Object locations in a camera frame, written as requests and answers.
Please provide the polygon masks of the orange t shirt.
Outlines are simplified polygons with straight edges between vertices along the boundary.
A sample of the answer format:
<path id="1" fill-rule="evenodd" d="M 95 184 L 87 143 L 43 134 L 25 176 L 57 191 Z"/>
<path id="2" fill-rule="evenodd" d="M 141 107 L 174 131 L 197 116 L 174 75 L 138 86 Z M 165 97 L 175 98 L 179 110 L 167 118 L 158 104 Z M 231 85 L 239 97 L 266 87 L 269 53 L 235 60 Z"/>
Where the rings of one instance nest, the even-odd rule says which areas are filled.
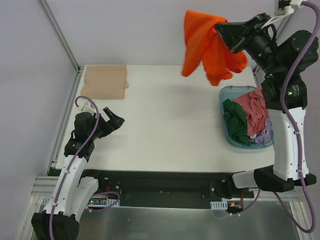
<path id="1" fill-rule="evenodd" d="M 229 80 L 233 73 L 241 73 L 248 65 L 244 52 L 231 53 L 215 29 L 219 23 L 228 21 L 216 15 L 187 10 L 184 16 L 185 56 L 181 71 L 183 77 L 190 76 L 200 64 L 206 78 L 214 87 L 220 81 Z"/>

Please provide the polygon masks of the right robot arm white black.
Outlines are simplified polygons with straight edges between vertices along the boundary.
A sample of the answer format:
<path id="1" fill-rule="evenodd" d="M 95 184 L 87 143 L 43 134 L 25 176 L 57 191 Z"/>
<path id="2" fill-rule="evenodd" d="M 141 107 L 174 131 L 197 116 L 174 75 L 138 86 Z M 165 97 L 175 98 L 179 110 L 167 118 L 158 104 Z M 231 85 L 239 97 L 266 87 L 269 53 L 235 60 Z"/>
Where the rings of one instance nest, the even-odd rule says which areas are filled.
<path id="1" fill-rule="evenodd" d="M 225 184 L 226 194 L 237 197 L 243 188 L 283 193 L 314 185 L 317 178 L 310 173 L 304 153 L 308 99 L 301 72 L 318 60 L 317 34 L 298 30 L 277 45 L 275 35 L 268 32 L 274 25 L 265 13 L 245 22 L 217 23 L 214 28 L 231 53 L 246 51 L 264 72 L 262 94 L 273 127 L 274 163 L 234 173 Z"/>

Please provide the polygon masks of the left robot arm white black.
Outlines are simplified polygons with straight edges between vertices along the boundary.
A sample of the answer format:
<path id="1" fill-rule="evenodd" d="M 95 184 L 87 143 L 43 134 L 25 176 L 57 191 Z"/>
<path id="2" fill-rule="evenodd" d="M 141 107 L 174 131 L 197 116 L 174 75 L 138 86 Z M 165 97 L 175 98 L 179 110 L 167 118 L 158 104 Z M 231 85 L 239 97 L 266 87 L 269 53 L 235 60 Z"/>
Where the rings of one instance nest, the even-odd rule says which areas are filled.
<path id="1" fill-rule="evenodd" d="M 83 176 L 95 148 L 94 141 L 118 130 L 125 120 L 108 107 L 108 116 L 86 109 L 74 119 L 74 129 L 64 148 L 64 160 L 57 184 L 42 212 L 36 212 L 31 225 L 39 240 L 75 240 L 80 218 L 90 198 L 105 191 L 106 183 L 99 177 Z"/>

